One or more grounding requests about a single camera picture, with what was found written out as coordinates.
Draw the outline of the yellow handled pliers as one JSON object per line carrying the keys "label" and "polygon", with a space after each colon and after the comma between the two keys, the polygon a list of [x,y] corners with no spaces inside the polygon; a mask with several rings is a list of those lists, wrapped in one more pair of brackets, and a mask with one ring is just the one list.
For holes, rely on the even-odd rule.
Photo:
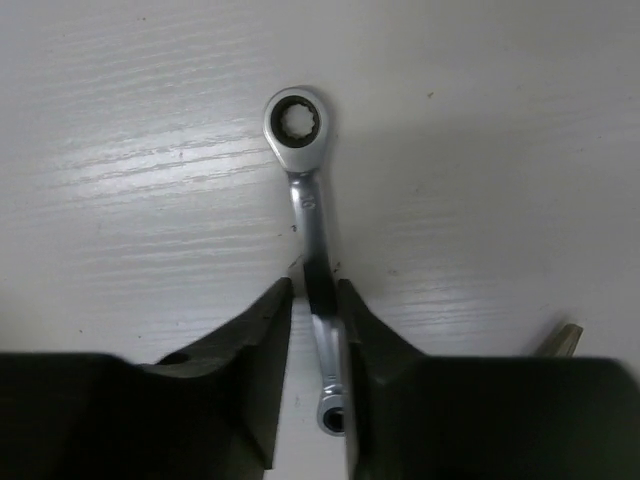
{"label": "yellow handled pliers", "polygon": [[550,332],[535,350],[538,357],[572,357],[584,329],[575,323],[561,322]]}

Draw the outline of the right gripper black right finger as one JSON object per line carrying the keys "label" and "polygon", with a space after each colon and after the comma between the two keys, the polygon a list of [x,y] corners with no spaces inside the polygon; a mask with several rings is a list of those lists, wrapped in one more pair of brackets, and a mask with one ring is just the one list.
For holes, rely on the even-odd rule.
{"label": "right gripper black right finger", "polygon": [[353,479],[635,479],[639,386],[605,358],[425,354],[338,284]]}

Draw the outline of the small silver wrench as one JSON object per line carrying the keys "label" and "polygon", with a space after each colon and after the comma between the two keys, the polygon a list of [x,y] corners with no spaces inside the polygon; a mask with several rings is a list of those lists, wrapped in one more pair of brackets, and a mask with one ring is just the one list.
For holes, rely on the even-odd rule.
{"label": "small silver wrench", "polygon": [[329,163],[331,117],[325,102],[312,89],[289,87],[267,102],[263,133],[286,174],[301,239],[304,287],[322,378],[317,422],[326,434],[342,436],[346,387],[339,348],[341,323],[322,181]]}

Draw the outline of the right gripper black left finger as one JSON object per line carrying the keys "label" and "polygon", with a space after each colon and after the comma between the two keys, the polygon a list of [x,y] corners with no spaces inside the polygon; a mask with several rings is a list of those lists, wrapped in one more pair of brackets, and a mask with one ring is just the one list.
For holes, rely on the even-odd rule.
{"label": "right gripper black left finger", "polygon": [[293,285],[154,364],[1,357],[5,479],[260,479],[274,462]]}

